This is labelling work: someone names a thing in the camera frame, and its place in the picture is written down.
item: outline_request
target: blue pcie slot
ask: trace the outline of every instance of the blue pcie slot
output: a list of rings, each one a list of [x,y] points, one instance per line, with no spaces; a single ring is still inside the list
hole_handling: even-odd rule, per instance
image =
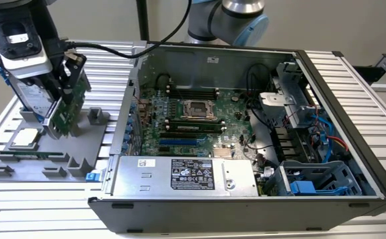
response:
[[[196,139],[162,139],[160,144],[165,145],[198,145],[198,141]]]

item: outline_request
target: blue clip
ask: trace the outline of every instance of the blue clip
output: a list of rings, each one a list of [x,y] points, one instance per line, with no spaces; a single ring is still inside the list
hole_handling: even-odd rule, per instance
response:
[[[316,195],[316,188],[312,181],[295,181],[291,184],[291,190],[295,195]]]
[[[325,132],[325,131],[320,132],[320,140],[323,141],[324,144],[328,144],[328,143],[329,143],[329,140],[328,140],[328,136],[327,136],[327,132]]]
[[[97,183],[101,181],[101,174],[99,173],[87,173],[86,182]]]

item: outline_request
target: white label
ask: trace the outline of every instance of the white label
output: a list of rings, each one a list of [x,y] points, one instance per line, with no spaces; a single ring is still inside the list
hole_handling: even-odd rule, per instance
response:
[[[178,126],[177,128],[180,128],[180,129],[196,129],[196,130],[201,129],[200,127],[196,127],[196,126]]]
[[[220,62],[220,58],[218,58],[218,57],[209,57],[209,58],[208,58],[208,63],[216,63],[216,64],[218,64],[218,62]]]
[[[37,114],[46,117],[53,105],[53,100],[49,98],[47,91],[38,85],[27,86],[23,82],[19,82],[18,86],[27,101],[25,102],[27,106],[33,108],[33,111]]]
[[[156,159],[140,159],[138,167],[156,167]]]

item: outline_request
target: green circuit board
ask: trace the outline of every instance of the green circuit board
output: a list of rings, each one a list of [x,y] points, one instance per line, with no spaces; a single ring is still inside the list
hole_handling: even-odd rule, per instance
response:
[[[233,101],[233,97],[240,98],[240,94],[232,90],[221,90],[217,100],[213,102],[214,120],[225,120],[228,129],[222,133],[198,133],[198,145],[162,145],[160,144],[161,133],[166,132],[165,119],[185,120],[185,102],[196,101],[190,99],[170,99],[166,94],[154,89],[142,93],[142,99],[149,99],[152,103],[150,115],[156,113],[156,119],[150,119],[149,124],[144,127],[142,155],[168,156],[185,155],[197,157],[217,156],[216,149],[230,148],[233,159],[256,158],[256,152],[246,150],[240,143],[241,135],[248,139],[253,133],[249,120],[245,120],[246,104],[245,100]]]
[[[69,135],[74,123],[77,123],[82,105],[85,104],[86,91],[87,83],[81,80],[73,90],[73,102],[70,104],[66,104],[63,101],[61,102],[59,108],[51,119],[63,135]]]

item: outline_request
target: red cable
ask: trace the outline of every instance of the red cable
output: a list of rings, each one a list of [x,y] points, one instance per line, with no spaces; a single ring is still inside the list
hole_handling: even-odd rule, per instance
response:
[[[345,143],[344,140],[341,140],[341,139],[340,139],[339,137],[336,137],[336,136],[329,136],[329,135],[328,135],[328,138],[332,138],[332,139],[340,141],[340,142],[344,144],[344,146],[345,146],[345,150],[348,151],[348,145],[347,145],[347,143]]]

